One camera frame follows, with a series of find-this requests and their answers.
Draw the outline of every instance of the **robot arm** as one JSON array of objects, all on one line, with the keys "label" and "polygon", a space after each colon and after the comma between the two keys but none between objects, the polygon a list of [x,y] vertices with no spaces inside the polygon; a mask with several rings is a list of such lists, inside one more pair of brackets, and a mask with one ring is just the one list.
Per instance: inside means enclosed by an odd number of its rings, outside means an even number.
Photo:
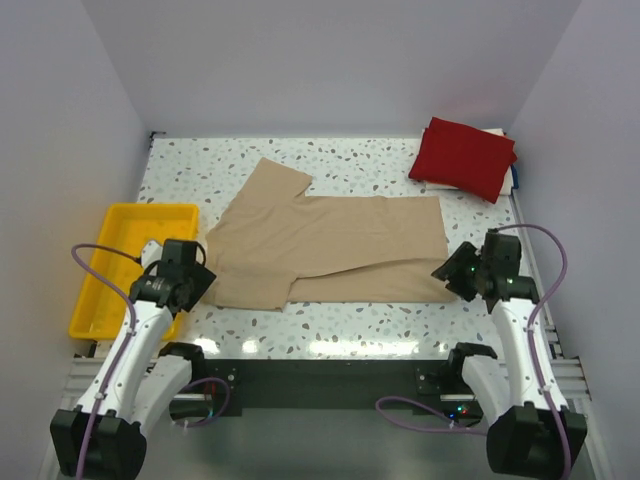
[{"label": "robot arm", "polygon": [[445,375],[461,378],[473,390],[489,424],[487,456],[494,472],[557,479],[564,453],[550,405],[568,437],[571,464],[584,443],[586,420],[569,411],[553,376],[540,321],[530,322],[540,300],[533,279],[519,275],[521,257],[517,237],[490,230],[480,253],[465,242],[433,272],[467,301],[482,296],[502,341],[508,383],[497,355],[484,345],[458,344]]},{"label": "robot arm", "polygon": [[135,325],[127,311],[91,386],[72,411],[58,410],[51,422],[64,475],[75,475],[82,440],[94,415],[84,464],[87,477],[135,479],[144,462],[147,435],[160,415],[183,387],[203,376],[202,349],[179,343],[163,348],[147,375],[151,357],[175,316],[191,310],[215,279],[197,263],[198,248],[196,242],[180,240],[167,240],[163,247],[150,242],[143,248],[140,258],[145,270],[129,295]]}]

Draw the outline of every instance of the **yellow plastic tray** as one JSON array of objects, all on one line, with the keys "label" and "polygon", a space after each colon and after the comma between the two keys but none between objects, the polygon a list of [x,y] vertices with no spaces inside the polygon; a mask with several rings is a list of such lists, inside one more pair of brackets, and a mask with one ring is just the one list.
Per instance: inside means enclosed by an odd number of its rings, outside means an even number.
[{"label": "yellow plastic tray", "polygon": [[[194,240],[197,233],[196,205],[116,203],[107,211],[97,243],[138,256],[150,240],[161,244],[167,238]],[[126,293],[142,274],[140,265],[102,250],[93,253],[89,265]],[[113,290],[87,274],[71,318],[69,335],[93,340],[115,339],[125,308],[125,303]],[[171,340],[178,334],[183,317],[184,313],[176,316],[163,340]]]}]

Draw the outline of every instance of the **beige t-shirt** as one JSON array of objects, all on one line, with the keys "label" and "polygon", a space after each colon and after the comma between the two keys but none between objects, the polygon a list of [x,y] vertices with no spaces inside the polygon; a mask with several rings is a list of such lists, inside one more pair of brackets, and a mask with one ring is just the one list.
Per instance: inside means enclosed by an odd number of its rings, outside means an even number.
[{"label": "beige t-shirt", "polygon": [[207,234],[218,278],[205,301],[276,310],[287,301],[449,302],[437,197],[307,197],[311,176],[263,158]]}]

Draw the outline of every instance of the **gray wall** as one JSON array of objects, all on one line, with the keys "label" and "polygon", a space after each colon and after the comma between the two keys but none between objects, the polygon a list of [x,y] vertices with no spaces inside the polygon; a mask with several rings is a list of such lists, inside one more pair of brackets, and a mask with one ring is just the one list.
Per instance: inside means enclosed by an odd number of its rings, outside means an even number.
[{"label": "gray wall", "polygon": [[0,465],[35,478],[73,345],[71,244],[131,199],[145,130],[79,0],[0,14]]},{"label": "gray wall", "polygon": [[[564,241],[569,275],[552,302],[579,354],[618,470],[640,470],[640,3],[584,0],[510,134],[525,218]],[[549,285],[559,256],[537,235]]]},{"label": "gray wall", "polygon": [[83,0],[172,136],[511,124],[580,0]]}]

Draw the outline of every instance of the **folded red towel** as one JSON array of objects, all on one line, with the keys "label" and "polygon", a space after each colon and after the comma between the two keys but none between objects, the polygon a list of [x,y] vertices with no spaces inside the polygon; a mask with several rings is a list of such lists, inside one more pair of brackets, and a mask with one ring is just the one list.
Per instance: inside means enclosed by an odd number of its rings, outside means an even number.
[{"label": "folded red towel", "polygon": [[516,161],[515,142],[433,117],[409,178],[451,185],[496,203],[504,176]]}]

